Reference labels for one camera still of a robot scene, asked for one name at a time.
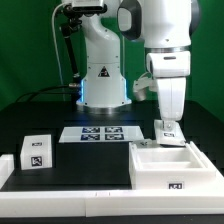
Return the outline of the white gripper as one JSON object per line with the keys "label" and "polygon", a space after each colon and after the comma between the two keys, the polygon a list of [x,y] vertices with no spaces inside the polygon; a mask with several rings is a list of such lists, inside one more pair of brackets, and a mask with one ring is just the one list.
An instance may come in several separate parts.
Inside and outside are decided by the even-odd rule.
{"label": "white gripper", "polygon": [[160,116],[163,129],[171,131],[173,121],[182,118],[185,102],[186,78],[160,78],[156,80]]}

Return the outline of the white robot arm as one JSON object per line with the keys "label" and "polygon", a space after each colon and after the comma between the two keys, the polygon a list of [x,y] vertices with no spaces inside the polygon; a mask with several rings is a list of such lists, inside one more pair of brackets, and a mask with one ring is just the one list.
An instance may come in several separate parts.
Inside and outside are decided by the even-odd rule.
{"label": "white robot arm", "polygon": [[78,106],[116,110],[131,103],[120,72],[120,38],[141,41],[146,72],[135,81],[138,99],[145,90],[158,94],[160,122],[172,130],[182,118],[186,77],[190,75],[190,36],[198,26],[198,0],[61,0],[70,29],[83,29],[87,73],[75,74],[81,83]]}

